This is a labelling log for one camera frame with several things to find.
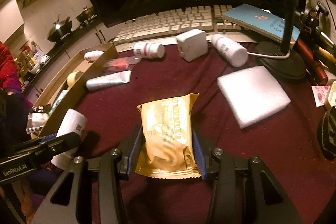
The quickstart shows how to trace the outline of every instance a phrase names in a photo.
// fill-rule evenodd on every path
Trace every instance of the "kitchen cabinet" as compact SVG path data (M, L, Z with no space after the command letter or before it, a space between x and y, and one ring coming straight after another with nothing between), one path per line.
M104 23L99 24L96 30L104 43L108 43L111 39L114 39L121 29L125 27L125 23L120 23L113 27L107 28Z
M79 51L86 48L91 48L103 44L103 41L98 37L97 30L94 28L89 31L85 36L74 42L67 50L70 58L73 58Z
M55 62L43 73L40 80L36 83L35 87L39 92L43 92L46 86L51 82L55 75L64 67L70 60L66 53L63 53Z
M24 21L16 0L0 5L0 41L6 46L23 34Z
M26 98L31 102L32 104L35 104L37 99L40 97L41 93L37 91L37 89L33 86L31 91L26 95Z

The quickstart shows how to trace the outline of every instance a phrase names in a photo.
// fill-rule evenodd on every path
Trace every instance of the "qr code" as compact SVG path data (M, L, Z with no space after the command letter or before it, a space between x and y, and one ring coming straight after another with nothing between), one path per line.
M81 131L81 130L82 130L82 126L79 125L79 124L77 124L77 126L76 126L76 130Z

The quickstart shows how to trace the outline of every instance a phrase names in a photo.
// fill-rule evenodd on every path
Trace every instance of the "cabinet handle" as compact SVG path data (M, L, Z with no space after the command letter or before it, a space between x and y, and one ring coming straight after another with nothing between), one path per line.
M99 35L97 33L95 33L95 35L98 37L100 44L103 44L103 42L101 41Z
M106 39L105 39L105 37L104 37L104 35L103 35L103 32L102 32L101 30L99 30L99 32L100 32L101 36L103 37L103 39L104 39L104 41L105 41L105 43L106 43Z

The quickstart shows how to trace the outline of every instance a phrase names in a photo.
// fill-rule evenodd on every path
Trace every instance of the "gold snack packet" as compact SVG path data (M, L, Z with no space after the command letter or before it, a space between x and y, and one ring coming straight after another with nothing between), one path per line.
M198 178L192 147L190 112L199 94L137 106L144 143L135 172L151 178Z

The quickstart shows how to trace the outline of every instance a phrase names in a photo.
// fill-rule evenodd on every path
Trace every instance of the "lamp base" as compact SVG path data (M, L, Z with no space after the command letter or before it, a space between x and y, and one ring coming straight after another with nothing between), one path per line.
M256 51L259 54L283 56L280 50L280 45L272 42L260 42ZM277 76L285 81L299 81L306 75L306 65L301 56L291 50L287 59L269 59L258 57L260 63L265 66L271 74Z

